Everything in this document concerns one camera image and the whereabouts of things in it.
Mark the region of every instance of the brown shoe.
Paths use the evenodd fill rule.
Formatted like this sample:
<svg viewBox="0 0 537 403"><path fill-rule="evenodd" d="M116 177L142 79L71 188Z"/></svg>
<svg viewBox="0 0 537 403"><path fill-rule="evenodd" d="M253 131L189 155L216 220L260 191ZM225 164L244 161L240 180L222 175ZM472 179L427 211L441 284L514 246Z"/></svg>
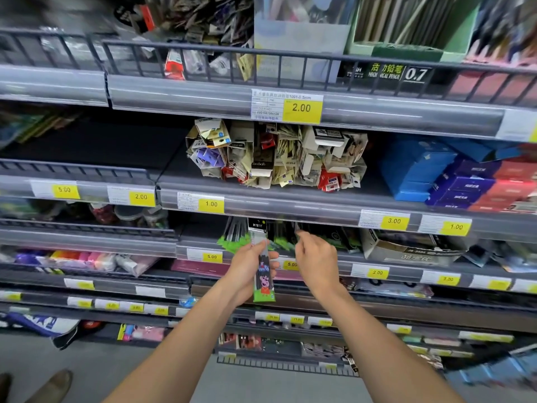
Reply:
<svg viewBox="0 0 537 403"><path fill-rule="evenodd" d="M63 369L56 372L39 390L34 393L26 403L60 403L72 382L72 372Z"/></svg>
<svg viewBox="0 0 537 403"><path fill-rule="evenodd" d="M9 387L11 386L10 373L0 373L0 403L8 399Z"/></svg>

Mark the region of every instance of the cardboard box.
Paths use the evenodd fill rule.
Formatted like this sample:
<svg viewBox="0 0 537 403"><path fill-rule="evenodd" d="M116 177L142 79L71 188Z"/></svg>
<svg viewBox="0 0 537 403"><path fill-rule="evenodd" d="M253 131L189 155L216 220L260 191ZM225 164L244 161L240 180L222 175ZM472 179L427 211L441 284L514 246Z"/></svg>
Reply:
<svg viewBox="0 0 537 403"><path fill-rule="evenodd" d="M377 262L448 267L469 248L463 238L453 236L406 232L387 234L386 231L381 230L360 229L360 237L365 258ZM413 243L413 245L402 244L407 241L407 238L408 242ZM437 246L431 248L431 246L419 245L421 238L430 238Z"/></svg>

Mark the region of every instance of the gray floor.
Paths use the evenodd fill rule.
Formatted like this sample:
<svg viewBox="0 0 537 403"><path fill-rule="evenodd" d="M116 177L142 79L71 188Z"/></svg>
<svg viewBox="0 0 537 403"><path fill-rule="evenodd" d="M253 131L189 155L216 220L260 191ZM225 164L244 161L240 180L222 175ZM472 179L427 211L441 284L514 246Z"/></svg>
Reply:
<svg viewBox="0 0 537 403"><path fill-rule="evenodd" d="M64 403L98 403L152 349L75 342L56 350L48 339L0 335L0 372L15 379L8 403L23 403L50 376L70 368L74 381ZM259 394L261 384L270 393ZM537 394L486 387L466 387L460 393L469 403L529 403ZM194 403L371 403L360 379L309 373L255 369L216 363L211 358L192 399Z"/></svg>

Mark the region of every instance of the right hand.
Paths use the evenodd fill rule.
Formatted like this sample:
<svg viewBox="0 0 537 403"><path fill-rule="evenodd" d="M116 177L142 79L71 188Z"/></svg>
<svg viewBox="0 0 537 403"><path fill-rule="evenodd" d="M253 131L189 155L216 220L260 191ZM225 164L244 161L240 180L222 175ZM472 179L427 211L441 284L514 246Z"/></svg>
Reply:
<svg viewBox="0 0 537 403"><path fill-rule="evenodd" d="M319 292L335 290L339 285L337 250L334 246L304 230L296 232L296 262L304 282L315 297Z"/></svg>

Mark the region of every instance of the pen refill pack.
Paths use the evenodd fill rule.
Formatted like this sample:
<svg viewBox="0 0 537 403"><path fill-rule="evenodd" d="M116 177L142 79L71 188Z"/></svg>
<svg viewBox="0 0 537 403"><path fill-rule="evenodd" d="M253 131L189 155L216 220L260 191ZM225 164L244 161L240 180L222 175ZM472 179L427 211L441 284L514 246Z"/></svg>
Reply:
<svg viewBox="0 0 537 403"><path fill-rule="evenodd" d="M267 239L266 220L249 217L248 232L250 233L252 246ZM259 267L253 280L253 302L266 303L268 301L276 301L276 299L270 275L269 249L265 246L263 252L259 255Z"/></svg>

